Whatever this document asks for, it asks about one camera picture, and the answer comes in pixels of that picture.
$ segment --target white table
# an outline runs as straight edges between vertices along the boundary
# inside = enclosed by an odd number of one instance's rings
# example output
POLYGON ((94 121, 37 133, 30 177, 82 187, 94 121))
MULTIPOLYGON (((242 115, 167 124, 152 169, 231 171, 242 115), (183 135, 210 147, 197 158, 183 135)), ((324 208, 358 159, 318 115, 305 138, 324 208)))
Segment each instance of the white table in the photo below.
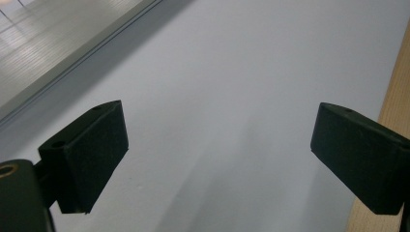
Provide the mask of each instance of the white table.
POLYGON ((353 194, 310 151, 320 102, 376 119, 410 2, 165 0, 0 128, 0 160, 122 100, 130 150, 64 231, 343 231, 353 194))

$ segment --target light brown wood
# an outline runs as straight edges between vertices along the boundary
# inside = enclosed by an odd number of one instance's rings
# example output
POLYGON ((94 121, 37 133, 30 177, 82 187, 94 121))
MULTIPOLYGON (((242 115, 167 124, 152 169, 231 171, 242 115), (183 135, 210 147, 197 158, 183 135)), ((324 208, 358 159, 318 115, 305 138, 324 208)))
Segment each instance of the light brown wood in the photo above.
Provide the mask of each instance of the light brown wood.
MULTIPOLYGON (((410 21, 395 62, 379 123, 410 138, 410 21)), ((377 216, 356 198, 346 231, 395 232, 399 230, 401 215, 402 211, 397 216, 377 216)))

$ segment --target wooden board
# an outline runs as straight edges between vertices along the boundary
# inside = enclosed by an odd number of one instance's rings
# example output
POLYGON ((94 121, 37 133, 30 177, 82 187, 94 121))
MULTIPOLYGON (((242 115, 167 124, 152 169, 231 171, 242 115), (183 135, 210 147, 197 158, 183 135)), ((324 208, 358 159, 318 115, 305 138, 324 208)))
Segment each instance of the wooden board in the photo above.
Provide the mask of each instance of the wooden board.
POLYGON ((0 14, 0 119, 161 0, 35 0, 0 14))
MULTIPOLYGON (((395 62, 395 69, 380 112, 379 123, 410 138, 410 21, 395 62)), ((398 231, 401 215, 402 211, 397 216, 377 216, 356 198, 346 231, 398 231)))

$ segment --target wooden edge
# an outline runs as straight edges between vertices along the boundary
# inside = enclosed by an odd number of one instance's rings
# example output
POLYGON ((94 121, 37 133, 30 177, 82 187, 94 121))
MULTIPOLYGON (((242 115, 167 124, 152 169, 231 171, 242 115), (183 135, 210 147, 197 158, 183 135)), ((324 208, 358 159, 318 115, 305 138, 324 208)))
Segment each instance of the wooden edge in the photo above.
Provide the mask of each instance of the wooden edge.
MULTIPOLYGON (((395 62, 392 79, 378 122, 410 138, 410 20, 395 62)), ((397 216, 377 216, 356 198, 346 231, 398 232, 401 216, 402 210, 397 216)))

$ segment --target black plastic part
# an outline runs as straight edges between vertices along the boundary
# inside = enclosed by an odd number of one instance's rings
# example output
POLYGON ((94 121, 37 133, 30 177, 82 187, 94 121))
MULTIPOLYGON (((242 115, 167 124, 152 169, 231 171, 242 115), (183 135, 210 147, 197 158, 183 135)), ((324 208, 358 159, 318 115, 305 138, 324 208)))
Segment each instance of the black plastic part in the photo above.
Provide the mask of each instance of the black plastic part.
POLYGON ((44 181, 58 184, 49 197, 62 213, 89 213, 128 148, 121 102, 90 109, 39 148, 39 167, 51 173, 44 181))
POLYGON ((375 214, 398 214, 409 195, 408 139, 351 109, 321 103, 310 147, 375 214))
POLYGON ((54 231, 31 161, 0 163, 0 231, 54 231))

